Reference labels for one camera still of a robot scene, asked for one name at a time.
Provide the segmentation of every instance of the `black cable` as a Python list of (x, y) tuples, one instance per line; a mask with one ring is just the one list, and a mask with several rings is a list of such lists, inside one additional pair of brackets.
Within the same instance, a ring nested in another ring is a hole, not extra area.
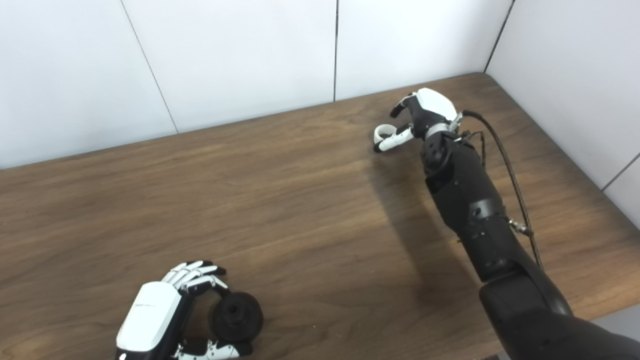
[(465, 143), (469, 142), (469, 140), (471, 140), (471, 138), (477, 134), (480, 134), (480, 144), (481, 144), (480, 146), (482, 148), (481, 161), (482, 161), (482, 167), (485, 167), (484, 164), (486, 163), (486, 149), (484, 148), (484, 131), (475, 131), (471, 133), (468, 137), (466, 137)]
[(527, 213), (527, 206), (524, 204), (524, 199), (522, 198), (522, 192), (520, 192), (520, 186), (518, 186), (516, 175), (513, 172), (513, 167), (511, 167), (509, 156), (507, 156), (507, 151), (504, 149), (504, 146), (502, 145), (502, 141), (500, 141), (498, 134), (495, 132), (491, 124), (489, 124), (489, 122), (485, 118), (483, 118), (482, 115), (474, 111), (463, 110), (462, 116), (469, 116), (469, 117), (476, 118), (477, 120), (480, 120), (480, 122), (482, 122), (484, 126), (487, 128), (487, 130), (489, 130), (489, 132), (491, 133), (491, 136), (495, 140), (496, 145), (498, 145), (498, 150), (500, 151), (500, 154), (502, 155), (502, 159), (504, 160), (504, 164), (507, 167), (507, 171), (509, 172), (509, 177), (511, 178), (511, 183), (513, 184), (513, 189), (515, 190), (516, 197), (518, 198), (520, 211), (522, 211), (522, 218), (524, 219), (525, 225), (529, 228), (531, 232), (528, 235), (528, 237), (529, 237), (529, 242), (531, 243), (531, 250), (533, 251), (533, 257), (536, 260), (536, 263), (538, 264), (538, 266), (542, 269), (543, 268), (542, 260), (540, 259), (540, 253), (538, 252), (538, 244), (536, 243), (536, 239), (533, 235), (531, 221), (529, 220), (529, 214)]

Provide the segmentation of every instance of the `metal connector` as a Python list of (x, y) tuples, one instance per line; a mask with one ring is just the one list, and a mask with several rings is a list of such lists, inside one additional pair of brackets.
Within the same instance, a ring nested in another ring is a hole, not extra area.
[(521, 224), (513, 219), (509, 219), (509, 225), (520, 234), (527, 236), (533, 236), (533, 230), (529, 229), (525, 224)]

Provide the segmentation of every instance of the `white robotic hand cover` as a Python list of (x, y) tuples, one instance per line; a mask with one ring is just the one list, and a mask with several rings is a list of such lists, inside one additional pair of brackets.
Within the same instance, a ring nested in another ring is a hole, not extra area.
[(135, 352), (156, 348), (181, 298), (178, 290), (167, 282), (154, 281), (144, 284), (118, 331), (116, 346)]
[(449, 121), (453, 121), (458, 116), (453, 102), (441, 93), (429, 88), (421, 88), (414, 94), (421, 108), (442, 115)]

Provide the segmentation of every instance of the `wooden table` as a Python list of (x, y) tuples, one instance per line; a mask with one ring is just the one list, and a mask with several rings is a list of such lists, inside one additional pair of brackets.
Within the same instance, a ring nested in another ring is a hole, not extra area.
[[(372, 151), (373, 129), (408, 121), (389, 110), (421, 86), (2, 170), (2, 360), (112, 359), (140, 285), (190, 259), (224, 266), (260, 300), (253, 359), (497, 351), (479, 282), (425, 189), (420, 142)], [(495, 125), (575, 313), (640, 302), (640, 234), (522, 109), (484, 74), (426, 86)], [(491, 140), (487, 150), (518, 219)], [(200, 299), (189, 334), (208, 334), (216, 300)]]

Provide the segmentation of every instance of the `black robotic arm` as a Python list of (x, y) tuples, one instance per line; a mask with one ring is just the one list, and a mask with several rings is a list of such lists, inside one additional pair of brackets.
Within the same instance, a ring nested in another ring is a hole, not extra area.
[(482, 116), (456, 113), (451, 101), (425, 88), (402, 99), (390, 116), (405, 108), (412, 121), (395, 131), (376, 128), (374, 150), (412, 138), (424, 141), (420, 158), (427, 188), (484, 283), (480, 300), (512, 360), (640, 359), (640, 343), (574, 317), (562, 293), (516, 239), (514, 224), (525, 234), (531, 229), (507, 216), (480, 156), (458, 134), (464, 116), (487, 124)]

